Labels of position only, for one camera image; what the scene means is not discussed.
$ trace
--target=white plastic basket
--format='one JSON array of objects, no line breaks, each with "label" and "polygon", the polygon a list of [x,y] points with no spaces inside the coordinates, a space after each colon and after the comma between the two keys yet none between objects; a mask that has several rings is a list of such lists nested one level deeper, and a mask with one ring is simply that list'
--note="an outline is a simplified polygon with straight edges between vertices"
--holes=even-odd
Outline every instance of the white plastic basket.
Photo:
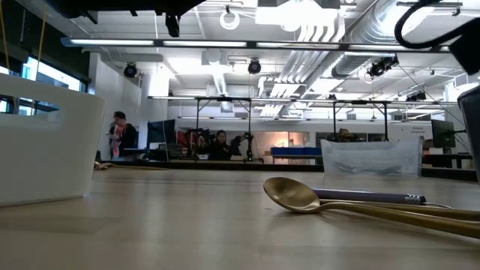
[{"label": "white plastic basket", "polygon": [[322,140],[325,174],[368,174],[416,178],[422,170],[420,137],[397,142],[329,142]]}]

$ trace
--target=person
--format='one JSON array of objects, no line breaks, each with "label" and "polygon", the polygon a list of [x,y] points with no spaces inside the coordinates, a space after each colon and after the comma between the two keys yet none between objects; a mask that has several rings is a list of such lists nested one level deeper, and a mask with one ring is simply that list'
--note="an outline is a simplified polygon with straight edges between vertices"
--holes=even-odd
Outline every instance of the person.
[{"label": "person", "polygon": [[227,145],[227,133],[224,130],[219,130],[215,141],[206,146],[205,152],[209,154],[209,160],[229,161],[232,154],[230,153],[230,147]]},{"label": "person", "polygon": [[115,112],[113,114],[115,127],[113,135],[113,157],[124,157],[128,154],[125,149],[137,147],[137,130],[135,127],[127,123],[127,116],[123,112]]}]

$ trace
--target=table surface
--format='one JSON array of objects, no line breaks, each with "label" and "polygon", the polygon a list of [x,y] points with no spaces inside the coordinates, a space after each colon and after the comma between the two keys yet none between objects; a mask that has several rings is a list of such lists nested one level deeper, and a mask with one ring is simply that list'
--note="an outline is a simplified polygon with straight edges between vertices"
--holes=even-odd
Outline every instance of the table surface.
[{"label": "table surface", "polygon": [[340,211],[292,214],[274,176],[315,188],[424,194],[480,210],[477,184],[318,172],[110,169],[79,199],[0,208],[2,269],[479,269],[480,240]]}]

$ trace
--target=gold spoon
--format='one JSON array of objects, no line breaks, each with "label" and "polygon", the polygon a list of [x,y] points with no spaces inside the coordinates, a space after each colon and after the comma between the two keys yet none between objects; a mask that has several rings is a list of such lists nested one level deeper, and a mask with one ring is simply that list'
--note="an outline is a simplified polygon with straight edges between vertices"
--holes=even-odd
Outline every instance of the gold spoon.
[{"label": "gold spoon", "polygon": [[480,225],[477,223],[352,202],[327,202],[321,205],[320,199],[311,188],[289,178],[270,178],[263,184],[263,189],[278,205],[294,212],[318,213],[325,210],[344,210],[480,239]]}]

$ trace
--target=monitor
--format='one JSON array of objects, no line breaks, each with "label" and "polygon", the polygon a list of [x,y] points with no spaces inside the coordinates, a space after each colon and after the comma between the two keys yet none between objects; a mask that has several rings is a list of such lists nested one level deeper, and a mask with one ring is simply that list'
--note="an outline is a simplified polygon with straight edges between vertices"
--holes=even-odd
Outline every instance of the monitor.
[{"label": "monitor", "polygon": [[432,120],[434,148],[455,148],[455,129],[450,121]]},{"label": "monitor", "polygon": [[150,143],[175,143],[175,120],[149,122],[147,146]]}]

